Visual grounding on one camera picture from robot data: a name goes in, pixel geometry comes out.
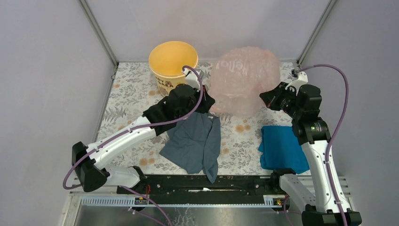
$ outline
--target folded blue towel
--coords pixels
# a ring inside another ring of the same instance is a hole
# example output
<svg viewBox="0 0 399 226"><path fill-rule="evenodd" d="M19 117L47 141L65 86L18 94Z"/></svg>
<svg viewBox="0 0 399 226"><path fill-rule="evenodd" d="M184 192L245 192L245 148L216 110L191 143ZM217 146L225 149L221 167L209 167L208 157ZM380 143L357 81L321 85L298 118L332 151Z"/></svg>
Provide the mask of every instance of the folded blue towel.
<svg viewBox="0 0 399 226"><path fill-rule="evenodd" d="M261 167L266 170L291 168L300 174L309 164L290 126L263 126L259 151Z"/></svg>

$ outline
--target leaf pattern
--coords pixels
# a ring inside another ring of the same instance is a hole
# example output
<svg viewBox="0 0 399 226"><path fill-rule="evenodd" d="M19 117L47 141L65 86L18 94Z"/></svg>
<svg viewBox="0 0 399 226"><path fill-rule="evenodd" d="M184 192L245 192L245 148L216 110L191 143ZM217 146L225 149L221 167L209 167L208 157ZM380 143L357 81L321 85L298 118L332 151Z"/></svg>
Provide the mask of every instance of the leaf pattern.
<svg viewBox="0 0 399 226"><path fill-rule="evenodd" d="M203 73L203 84L210 87L211 63L199 63ZM292 80L292 63L281 63L281 80ZM142 115L162 96L156 85L148 63L120 63L106 110L103 115L98 139L118 131ZM261 127L265 125L291 126L291 118L283 112L275 112L262 106L253 117L237 117L229 113L213 113L220 118L221 151L218 157L219 175L269 175L262 169L258 147L262 141ZM159 155L169 140L167 133L146 140L127 150L112 161L112 164L129 167L140 166L145 174L187 174L187 172Z"/></svg>

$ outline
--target gray wall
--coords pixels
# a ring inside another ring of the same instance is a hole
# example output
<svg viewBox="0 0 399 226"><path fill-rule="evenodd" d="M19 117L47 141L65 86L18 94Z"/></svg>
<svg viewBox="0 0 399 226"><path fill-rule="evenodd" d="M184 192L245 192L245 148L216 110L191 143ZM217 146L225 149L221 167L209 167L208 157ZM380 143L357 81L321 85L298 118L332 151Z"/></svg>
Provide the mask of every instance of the gray wall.
<svg viewBox="0 0 399 226"><path fill-rule="evenodd" d="M77 1L1 1L0 31L0 225L54 226L112 65Z"/></svg>
<svg viewBox="0 0 399 226"><path fill-rule="evenodd" d="M398 224L398 24L397 0L339 1L304 64L333 64L348 76L348 111L333 152L365 226ZM332 69L307 72L321 88L321 116L333 130L343 80Z"/></svg>
<svg viewBox="0 0 399 226"><path fill-rule="evenodd" d="M120 61L148 60L169 40L192 44L201 59L245 46L283 59L301 54L328 0L88 0Z"/></svg>

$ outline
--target yellow trash bin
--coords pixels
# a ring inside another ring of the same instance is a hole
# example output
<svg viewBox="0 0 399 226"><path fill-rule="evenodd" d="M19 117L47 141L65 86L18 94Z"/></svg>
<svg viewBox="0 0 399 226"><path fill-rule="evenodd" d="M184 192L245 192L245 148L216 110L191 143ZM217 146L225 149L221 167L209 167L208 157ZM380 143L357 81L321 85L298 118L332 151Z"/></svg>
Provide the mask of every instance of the yellow trash bin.
<svg viewBox="0 0 399 226"><path fill-rule="evenodd" d="M178 84L186 83L182 67L188 65L195 68L198 64L198 54L188 43L168 41L151 51L148 62L161 94L166 96Z"/></svg>

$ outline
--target pink plastic bag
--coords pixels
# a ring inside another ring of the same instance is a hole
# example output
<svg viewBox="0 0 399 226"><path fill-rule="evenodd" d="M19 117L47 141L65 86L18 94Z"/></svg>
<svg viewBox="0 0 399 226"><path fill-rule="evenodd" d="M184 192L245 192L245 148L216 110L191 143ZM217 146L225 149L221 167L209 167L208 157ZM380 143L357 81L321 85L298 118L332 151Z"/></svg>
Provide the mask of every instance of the pink plastic bag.
<svg viewBox="0 0 399 226"><path fill-rule="evenodd" d="M263 104L260 93L280 83L280 60L269 50L233 49L214 64L209 94L216 100L211 111L253 116Z"/></svg>

